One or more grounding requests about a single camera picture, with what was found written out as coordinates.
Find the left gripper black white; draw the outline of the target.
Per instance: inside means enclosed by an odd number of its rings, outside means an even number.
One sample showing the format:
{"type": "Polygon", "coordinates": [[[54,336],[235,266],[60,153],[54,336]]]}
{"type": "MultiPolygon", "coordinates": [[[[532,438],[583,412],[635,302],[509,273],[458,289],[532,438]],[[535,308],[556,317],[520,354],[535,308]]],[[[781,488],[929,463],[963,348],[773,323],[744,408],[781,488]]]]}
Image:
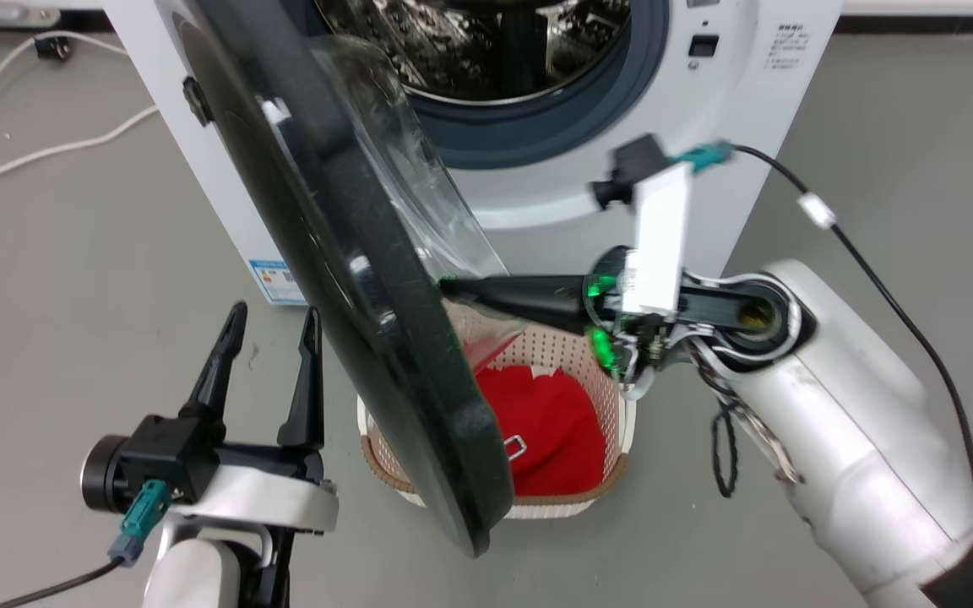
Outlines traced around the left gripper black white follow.
{"type": "Polygon", "coordinates": [[[148,415],[119,449],[119,503],[147,481],[178,495],[175,512],[309,534],[335,531],[340,501],[322,477],[325,444],[322,320],[308,307],[298,343],[300,371],[275,445],[220,442],[233,362],[246,335],[248,307],[236,301],[178,418],[148,415]]]}

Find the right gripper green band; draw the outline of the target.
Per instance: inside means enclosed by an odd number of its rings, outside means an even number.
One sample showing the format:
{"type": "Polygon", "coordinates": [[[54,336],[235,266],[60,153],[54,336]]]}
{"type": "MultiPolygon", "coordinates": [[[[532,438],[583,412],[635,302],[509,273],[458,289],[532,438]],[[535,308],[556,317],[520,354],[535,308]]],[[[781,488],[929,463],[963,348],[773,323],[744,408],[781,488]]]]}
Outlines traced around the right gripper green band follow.
{"type": "Polygon", "coordinates": [[[656,374],[682,358],[681,251],[670,246],[617,246],[582,274],[499,274],[486,278],[444,277],[439,290],[449,301],[494,317],[587,336],[600,369],[626,399],[641,399],[656,374]],[[640,288],[671,289],[667,311],[641,305],[640,288]]]}

